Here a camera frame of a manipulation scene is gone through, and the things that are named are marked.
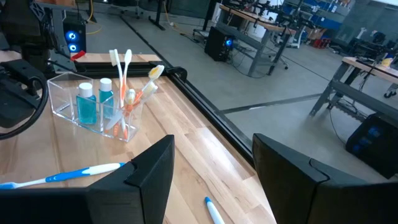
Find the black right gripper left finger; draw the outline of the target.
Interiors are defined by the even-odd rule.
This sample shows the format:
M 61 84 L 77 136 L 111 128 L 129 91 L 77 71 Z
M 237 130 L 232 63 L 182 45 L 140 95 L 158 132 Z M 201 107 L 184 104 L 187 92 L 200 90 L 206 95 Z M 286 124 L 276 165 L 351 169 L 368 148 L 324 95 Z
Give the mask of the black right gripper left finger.
M 162 223 L 174 172 L 169 134 L 87 187 L 1 190 L 1 223 Z

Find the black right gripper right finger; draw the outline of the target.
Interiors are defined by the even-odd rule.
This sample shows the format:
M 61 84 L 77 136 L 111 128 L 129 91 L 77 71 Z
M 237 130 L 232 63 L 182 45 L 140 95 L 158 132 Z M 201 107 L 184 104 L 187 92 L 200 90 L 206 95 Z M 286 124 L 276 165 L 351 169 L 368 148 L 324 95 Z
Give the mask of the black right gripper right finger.
M 366 182 L 260 133 L 252 153 L 277 223 L 397 223 L 397 182 Z

